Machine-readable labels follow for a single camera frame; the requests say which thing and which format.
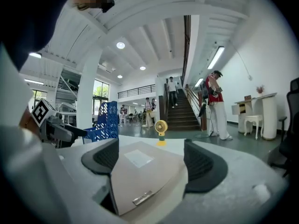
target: black pants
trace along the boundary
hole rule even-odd
[[[171,101],[171,106],[174,106],[174,104],[177,103],[177,92],[176,91],[170,91],[169,92],[169,98],[170,98],[170,101]]]

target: man wearing red vest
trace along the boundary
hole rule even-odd
[[[215,70],[206,79],[206,87],[209,91],[209,108],[211,114],[211,121],[209,127],[210,136],[219,136],[222,140],[232,140],[232,136],[227,131],[227,118],[224,108],[223,97],[221,94],[221,87],[217,80],[222,76],[222,73]]]

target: yellow fan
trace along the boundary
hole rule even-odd
[[[164,136],[167,128],[168,128],[167,123],[164,120],[159,120],[155,124],[155,130],[159,133],[159,142],[157,143],[158,146],[166,145]]]

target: round ceiling light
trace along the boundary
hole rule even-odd
[[[125,43],[123,43],[123,42],[118,42],[118,43],[116,44],[116,46],[117,46],[118,49],[124,49],[126,45],[125,45]]]

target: metal label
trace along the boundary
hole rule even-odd
[[[148,191],[148,192],[144,193],[144,195],[134,199],[133,203],[136,206],[138,206],[139,204],[143,203],[145,200],[149,199],[153,195],[154,195],[154,193],[152,191]]]

